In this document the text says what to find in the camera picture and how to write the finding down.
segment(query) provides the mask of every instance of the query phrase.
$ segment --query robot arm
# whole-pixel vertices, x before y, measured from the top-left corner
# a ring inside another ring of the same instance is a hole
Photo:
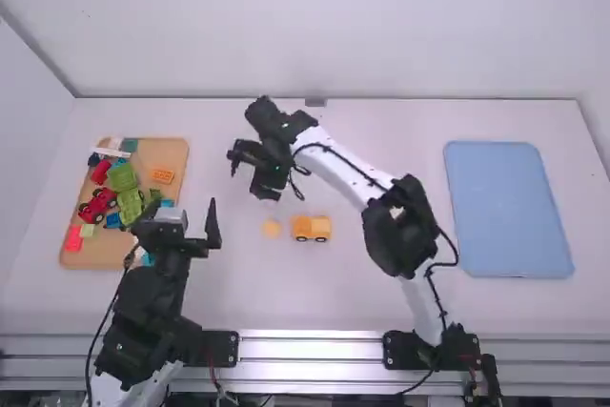
[[[254,165],[251,192],[278,200],[291,168],[320,176],[361,212],[366,248],[387,275],[397,277],[415,316],[417,334],[431,346],[443,326],[424,273],[437,253],[439,229],[419,181],[396,179],[338,144],[309,114],[280,112],[266,96],[246,110],[260,143],[236,140],[228,158]]]

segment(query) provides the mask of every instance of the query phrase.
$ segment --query blue mat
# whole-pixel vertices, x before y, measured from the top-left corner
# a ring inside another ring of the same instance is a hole
[[[539,151],[529,143],[450,142],[445,165],[461,267],[472,276],[574,272]]]

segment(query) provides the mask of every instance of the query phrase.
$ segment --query orange toy truck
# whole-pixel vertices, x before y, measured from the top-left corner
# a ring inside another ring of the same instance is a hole
[[[331,238],[331,218],[328,216],[299,215],[293,218],[293,238],[299,242],[326,242]]]

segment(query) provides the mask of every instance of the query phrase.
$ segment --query cork board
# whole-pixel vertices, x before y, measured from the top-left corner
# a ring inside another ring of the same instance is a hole
[[[103,138],[98,147],[107,147],[110,138]],[[137,177],[138,188],[149,199],[150,188],[157,188],[164,198],[173,199],[177,204],[180,188],[186,171],[189,145],[183,138],[138,138],[137,150],[129,159]],[[154,168],[169,169],[175,172],[172,183],[164,185],[150,179],[150,170]],[[133,246],[133,236],[129,232],[118,229],[105,229],[104,222],[95,227],[92,237],[84,237],[82,247],[78,252],[65,250],[68,233],[72,225],[82,225],[84,221],[78,216],[78,206],[92,198],[92,192],[99,186],[91,181],[93,168],[90,168],[84,177],[78,199],[74,203],[74,211],[70,224],[67,225],[66,235],[59,254],[60,264],[67,269],[82,270],[121,270],[123,258]]]

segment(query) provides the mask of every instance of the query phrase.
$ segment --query black cable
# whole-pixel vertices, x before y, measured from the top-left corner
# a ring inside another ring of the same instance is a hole
[[[396,396],[402,396],[402,395],[406,395],[407,393],[411,393],[412,391],[416,390],[417,388],[419,388],[421,385],[423,385],[426,380],[428,378],[430,378],[430,376],[435,372],[434,367],[432,369],[430,369],[428,371],[428,373],[423,376],[422,378],[419,379],[419,381],[417,383],[415,383],[414,385],[411,385],[409,388],[399,391],[398,393],[396,393]]]
[[[295,193],[295,196],[298,200],[305,200],[305,195],[303,195],[301,190],[296,186],[295,182],[293,181],[293,170],[295,170],[305,176],[311,175],[312,172],[305,169],[304,167],[297,166],[294,161],[293,161],[293,165],[291,166],[290,170],[288,171],[288,183],[293,188],[293,193]]]
[[[381,183],[379,183],[377,180],[375,180],[374,178],[372,178],[370,175],[368,175],[366,172],[364,172],[363,170],[361,170],[356,164],[354,164],[352,161],[350,161],[347,157],[345,157],[343,154],[336,152],[333,147],[330,147],[328,145],[324,145],[322,143],[319,142],[314,142],[314,143],[307,143],[305,145],[302,145],[300,147],[298,147],[295,152],[293,153],[293,164],[295,163],[295,157],[297,154],[301,153],[303,150],[307,149],[307,148],[311,148],[311,147],[317,147],[317,148],[321,148],[325,153],[331,153],[333,155],[335,155],[336,157],[338,157],[339,159],[341,159],[345,164],[347,164],[348,166],[350,166],[352,169],[354,169],[356,172],[358,172],[360,175],[362,175],[364,178],[366,178],[366,180],[369,182],[369,185],[371,186],[375,186],[379,189],[381,189],[384,192],[387,192],[388,189],[381,185]]]
[[[435,267],[456,267],[459,263],[459,253],[458,248],[454,244],[453,240],[449,237],[449,235],[447,235],[447,233],[445,233],[440,227],[438,227],[438,231],[440,232],[442,238],[447,241],[449,247],[451,247],[451,251],[454,253],[454,260],[452,262],[433,262],[428,266],[423,276],[426,278],[426,280],[428,280],[428,284],[430,285],[430,289],[432,290],[432,295],[435,297],[435,303],[437,304],[438,312],[440,313],[440,321],[442,322],[442,330],[444,332],[447,331],[447,312],[440,303],[440,296],[438,295],[435,282],[432,279],[432,275],[434,273],[433,269]]]
[[[265,407],[273,396],[274,395],[268,395],[267,398],[258,407]]]
[[[273,396],[285,396],[285,397],[298,397],[301,399],[309,399],[309,400],[333,400],[332,396],[315,396],[315,395],[302,395],[300,393],[275,393],[268,395],[267,398],[258,406],[265,407],[267,403],[271,400]]]
[[[133,248],[130,250],[130,252],[127,253],[125,258],[123,259],[123,274],[121,275],[121,279],[118,282],[116,291],[114,291],[114,295],[112,296],[111,303],[109,304],[108,309],[106,309],[106,313],[104,313],[104,317],[102,318],[101,323],[99,323],[99,326],[97,327],[97,331],[95,331],[95,335],[93,336],[93,340],[91,341],[91,346],[89,347],[89,350],[87,351],[87,359],[85,359],[85,388],[87,389],[87,404],[89,405],[89,407],[93,407],[92,378],[89,373],[89,368],[92,364],[93,347],[95,346],[95,342],[99,338],[99,335],[102,333],[102,328],[104,328],[104,324],[106,324],[106,321],[108,320],[108,316],[111,314],[112,306],[114,305],[114,302],[116,302],[116,298],[118,297],[118,290],[121,286],[121,283],[123,283],[123,280],[125,279],[125,275],[127,274],[127,271],[130,269],[130,267],[133,264],[133,260],[135,259],[135,251],[139,247],[140,247],[140,244],[136,243],[133,246]]]

